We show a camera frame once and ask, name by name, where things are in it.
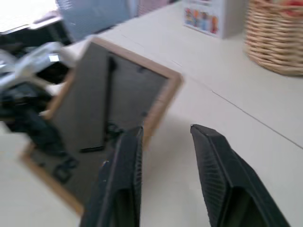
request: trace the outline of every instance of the frame backing board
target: frame backing board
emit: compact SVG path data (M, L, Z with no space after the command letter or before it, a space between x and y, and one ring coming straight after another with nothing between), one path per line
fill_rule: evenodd
M92 137L102 134L103 128L99 122L104 114L104 100L89 94L102 96L102 92L98 93L96 88L105 89L105 86L100 84L101 79L96 77L95 69L100 71L100 77L104 76L102 72L105 72L103 70L105 66L102 66L102 63L98 66L96 64L106 52L117 65L111 78L108 120L124 130L143 123L145 147L182 83L182 77L178 72L103 39L92 39L76 69L66 77L59 95L50 102L49 111L45 116L51 119L59 130L67 152L79 162L76 168L70 170L72 177L65 183L58 181L53 176L53 171L62 163L62 159L44 154L33 144L27 147L22 157L26 165L79 214L83 212L83 205L90 197L92 186L98 176L98 168L108 154L114 151L112 142L108 141L103 151L79 152L81 127L77 122L79 119L77 109L86 107L94 111L90 121L95 121L96 127L91 127L86 134L88 136L91 134Z

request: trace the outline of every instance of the woven basket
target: woven basket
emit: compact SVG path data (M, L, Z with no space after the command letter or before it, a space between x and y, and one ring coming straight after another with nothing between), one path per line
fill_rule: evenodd
M250 0L245 51L264 68L303 76L303 6Z

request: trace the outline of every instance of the wooden frame border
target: wooden frame border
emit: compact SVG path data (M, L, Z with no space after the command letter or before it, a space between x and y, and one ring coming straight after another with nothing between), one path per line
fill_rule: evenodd
M128 59L136 64L142 65L143 67L152 70L156 73L159 73L168 79L167 84L163 87L162 91L157 97L157 100L155 101L154 105L151 107L144 121L143 146L144 148L147 147L150 137L153 135L155 129L158 127L162 117L164 116L165 111L167 110L175 93L177 92L177 90L179 89L179 87L183 82L181 74L163 65L160 65L150 59L140 56L132 51L129 51L121 46L106 41L104 39L93 37L91 39L91 42L103 46L106 49L108 49L110 52L117 54L125 59ZM74 79L73 73L74 73L73 70L69 72L59 94L50 102L47 108L48 111L45 114L46 119L51 119L54 113L56 112L56 110L60 107L64 97L68 93L73 83L73 79ZM23 155L21 156L21 160L35 174L37 174L48 186L50 186L51 189L57 195L59 195L66 203L68 203L79 215L82 215L84 211L83 205L66 189L64 189L56 180L54 180L44 169L37 166L36 163L34 163L31 160L30 154L32 153L33 148L34 145L30 143L26 147Z

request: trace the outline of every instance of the gray fabric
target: gray fabric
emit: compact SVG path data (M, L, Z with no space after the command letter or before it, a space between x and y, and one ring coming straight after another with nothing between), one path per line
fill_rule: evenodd
M126 0L56 0L73 41L130 18Z
M80 138L77 134L79 116L76 111L90 109L101 112L104 108L102 102L96 101L95 98L85 100L78 99L78 97L79 95L84 95L83 93L89 92L89 89L94 90L96 93L100 89L100 94L102 94L102 89L104 89L104 86L100 84L102 80L96 82L97 79L92 78L96 76L96 73L91 73L93 72L91 63L99 62L105 52L106 50L103 47L91 44L84 58L79 63L86 70L77 71L79 72L75 75L77 84L71 87L68 95L63 100L63 104L53 118L53 123L61 133L66 150L80 162L77 168L71 170L73 176L63 186L82 204L89 199L92 185L98 175L98 168L107 155L114 150L112 142L109 141L103 151L80 153ZM112 53L110 55L113 56L117 63L117 69L113 74L109 120L120 128L129 130L142 124L145 115L149 112L167 79L117 55ZM101 66L104 66L104 64L99 62L98 69L103 71ZM93 116L90 122L94 122L95 126L91 126L90 130L86 132L87 137L94 137L96 134L100 134L102 113L99 113L99 115L93 114ZM63 160L58 157L47 156L36 150L31 158L38 164L45 163L44 169L50 175L54 168L61 164Z

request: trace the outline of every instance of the white desk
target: white desk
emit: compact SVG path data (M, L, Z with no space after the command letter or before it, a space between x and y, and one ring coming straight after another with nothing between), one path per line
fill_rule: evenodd
M143 227L209 226L191 123L225 135L258 173L291 226L303 225L303 80L267 71L242 52L182 26L182 5L99 36L183 73L185 84L143 157ZM70 47L79 53L85 42Z

